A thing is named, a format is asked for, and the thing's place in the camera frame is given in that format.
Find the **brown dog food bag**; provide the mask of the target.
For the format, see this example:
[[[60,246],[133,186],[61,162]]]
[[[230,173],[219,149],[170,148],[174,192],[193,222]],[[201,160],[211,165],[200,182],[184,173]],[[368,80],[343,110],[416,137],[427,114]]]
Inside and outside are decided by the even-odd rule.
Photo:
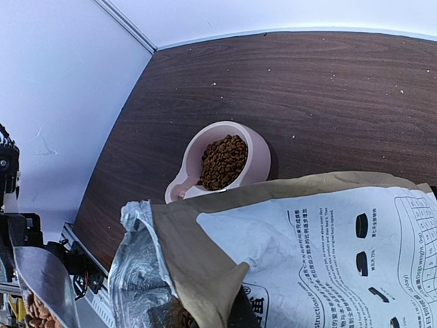
[[[436,194],[331,172],[129,202],[116,327],[435,327]]]

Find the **metal food scoop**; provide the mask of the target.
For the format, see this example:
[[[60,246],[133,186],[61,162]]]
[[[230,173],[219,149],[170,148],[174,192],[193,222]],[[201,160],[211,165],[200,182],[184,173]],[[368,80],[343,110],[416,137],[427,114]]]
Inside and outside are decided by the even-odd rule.
[[[80,327],[70,276],[60,259],[39,247],[13,248],[21,290],[30,290],[64,327]]]

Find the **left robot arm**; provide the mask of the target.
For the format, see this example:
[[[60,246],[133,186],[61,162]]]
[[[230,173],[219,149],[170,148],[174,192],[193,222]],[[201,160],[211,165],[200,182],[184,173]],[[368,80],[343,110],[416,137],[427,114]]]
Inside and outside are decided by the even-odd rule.
[[[1,125],[1,214],[18,212],[20,150]]]

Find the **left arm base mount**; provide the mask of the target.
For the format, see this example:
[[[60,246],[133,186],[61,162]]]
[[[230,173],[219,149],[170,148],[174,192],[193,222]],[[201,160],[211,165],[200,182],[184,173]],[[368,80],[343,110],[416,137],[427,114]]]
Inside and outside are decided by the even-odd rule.
[[[73,241],[72,247],[68,249],[66,246],[69,242],[67,238],[60,242],[49,241],[44,249],[55,255],[65,266],[68,274],[72,276],[77,301],[82,299],[88,290],[95,295],[98,294],[103,286],[104,273],[77,241]]]

